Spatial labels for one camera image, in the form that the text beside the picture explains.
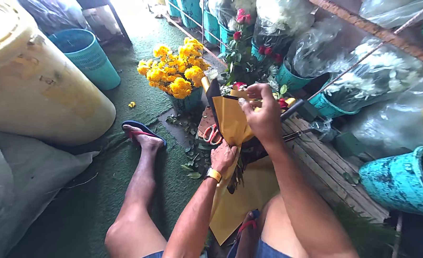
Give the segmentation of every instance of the floor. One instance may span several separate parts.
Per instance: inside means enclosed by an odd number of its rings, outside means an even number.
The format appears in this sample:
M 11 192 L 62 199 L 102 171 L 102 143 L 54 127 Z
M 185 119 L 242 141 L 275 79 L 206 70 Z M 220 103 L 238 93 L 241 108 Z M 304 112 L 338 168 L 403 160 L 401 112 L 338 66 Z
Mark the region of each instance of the floor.
M 185 36 L 165 19 L 155 18 L 141 1 L 121 2 L 126 5 L 121 6 L 118 1 L 113 4 L 133 46 L 116 42 L 104 47 L 122 79 L 117 88 L 104 92 L 115 104 L 115 123 L 92 143 L 73 148 L 56 146 L 72 154 L 101 152 L 86 171 L 59 192 L 11 250 L 9 258 L 108 257 L 103 244 L 105 233 L 116 218 L 140 157 L 140 148 L 134 147 L 120 129 L 125 120 L 148 125 L 168 142 L 167 151 L 159 153 L 156 161 L 158 188 L 151 214 L 164 237 L 169 237 L 178 216 L 201 182 L 186 177 L 179 166 L 188 161 L 184 152 L 187 143 L 182 129 L 165 123 L 165 116 L 172 113 L 167 96 L 148 86 L 136 70 L 141 59 L 152 57 L 155 45 L 163 43 L 177 47 Z M 206 59 L 215 63 L 208 56 Z M 127 106 L 131 101 L 137 103 L 133 109 Z

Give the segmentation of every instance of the hand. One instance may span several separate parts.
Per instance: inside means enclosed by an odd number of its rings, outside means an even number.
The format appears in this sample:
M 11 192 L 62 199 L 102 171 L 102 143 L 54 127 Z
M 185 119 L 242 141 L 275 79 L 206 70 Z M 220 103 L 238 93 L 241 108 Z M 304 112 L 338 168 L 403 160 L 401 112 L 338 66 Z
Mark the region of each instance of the hand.
M 222 139 L 222 143 L 218 148 L 212 149 L 210 153 L 210 158 L 212 159 L 211 167 L 218 171 L 223 178 L 226 178 L 223 173 L 226 172 L 227 168 L 234 162 L 237 150 L 237 146 L 231 148 L 224 139 Z
M 251 99 L 262 99 L 262 106 L 258 112 L 254 112 L 253 107 L 257 107 L 260 102 L 250 103 L 244 98 L 238 99 L 243 113 L 253 134 L 265 147 L 281 142 L 282 124 L 280 122 L 280 105 L 275 101 L 272 90 L 268 84 L 253 84 L 246 90 Z

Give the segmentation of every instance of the turquoise bucket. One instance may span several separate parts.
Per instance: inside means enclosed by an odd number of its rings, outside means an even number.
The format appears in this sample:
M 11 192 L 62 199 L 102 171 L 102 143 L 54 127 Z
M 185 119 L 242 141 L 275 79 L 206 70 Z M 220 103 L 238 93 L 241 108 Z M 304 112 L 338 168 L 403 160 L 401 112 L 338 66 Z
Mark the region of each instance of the turquoise bucket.
M 202 103 L 202 87 L 193 88 L 191 91 L 191 95 L 185 97 L 184 99 L 177 99 L 172 95 L 167 94 L 170 99 L 170 102 L 174 106 L 174 110 L 176 113 L 185 113 L 189 112 L 195 107 L 197 107 L 200 103 Z
M 280 66 L 277 75 L 275 76 L 279 85 L 288 86 L 288 91 L 295 91 L 302 89 L 307 83 L 309 83 L 314 78 L 301 78 L 292 74 L 289 69 L 286 67 L 285 63 Z
M 204 28 L 215 37 L 219 38 L 218 20 L 209 11 L 204 11 Z M 213 38 L 208 32 L 204 33 L 208 42 L 211 44 L 218 44 L 218 40 L 216 38 Z
M 173 4 L 178 7 L 177 0 L 166 0 L 165 3 L 167 4 L 167 11 L 169 12 L 170 17 L 181 17 L 181 12 L 171 5 Z
M 119 74 L 92 32 L 66 29 L 48 38 L 100 90 L 111 90 L 121 83 Z
M 324 96 L 324 93 L 321 92 L 320 94 L 317 94 L 315 97 L 313 97 L 309 102 L 318 109 L 320 114 L 322 116 L 325 116 L 327 118 L 336 118 L 340 117 L 342 115 L 354 115 L 360 111 L 360 109 L 353 111 L 353 112 L 347 112 L 344 111 L 338 107 L 336 107 L 333 103 L 330 103 L 326 97 Z
M 229 37 L 232 37 L 233 35 L 234 32 L 228 30 L 224 25 L 219 24 L 219 38 L 222 42 L 226 43 L 226 45 L 229 45 L 229 42 L 231 42 L 231 39 Z M 220 46 L 220 52 L 226 52 L 226 47 L 223 44 L 221 44 Z
M 359 173 L 369 196 L 385 207 L 423 215 L 422 154 L 420 146 L 364 164 Z
M 178 7 L 185 12 L 189 17 L 194 19 L 199 24 L 202 24 L 202 8 L 199 5 L 199 0 L 177 0 Z M 197 27 L 197 24 L 191 19 L 187 18 L 181 13 L 181 20 L 183 25 L 188 28 Z
M 256 43 L 252 40 L 251 41 L 251 55 L 255 56 L 259 61 L 261 61 L 264 56 L 262 56 L 259 52 L 259 47 L 256 45 Z

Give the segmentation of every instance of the forearm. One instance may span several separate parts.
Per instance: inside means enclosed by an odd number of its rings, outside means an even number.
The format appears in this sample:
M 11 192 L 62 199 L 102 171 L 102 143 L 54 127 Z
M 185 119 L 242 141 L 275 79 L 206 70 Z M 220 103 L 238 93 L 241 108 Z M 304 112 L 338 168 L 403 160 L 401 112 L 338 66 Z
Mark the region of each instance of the forearm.
M 357 257 L 350 240 L 323 199 L 305 182 L 282 140 L 264 146 L 297 238 L 311 257 Z
M 181 213 L 170 235 L 163 257 L 199 257 L 210 224 L 217 181 L 205 179 Z

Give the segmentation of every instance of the yellow watch strap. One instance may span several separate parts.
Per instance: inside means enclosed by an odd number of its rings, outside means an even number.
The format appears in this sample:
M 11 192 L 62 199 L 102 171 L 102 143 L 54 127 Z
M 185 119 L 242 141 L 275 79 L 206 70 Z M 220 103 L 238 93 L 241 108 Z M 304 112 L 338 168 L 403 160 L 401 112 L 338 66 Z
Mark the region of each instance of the yellow watch strap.
M 216 171 L 213 168 L 211 168 L 211 167 L 208 169 L 207 176 L 216 179 L 216 181 L 218 181 L 218 183 L 221 180 L 221 174 L 218 171 Z

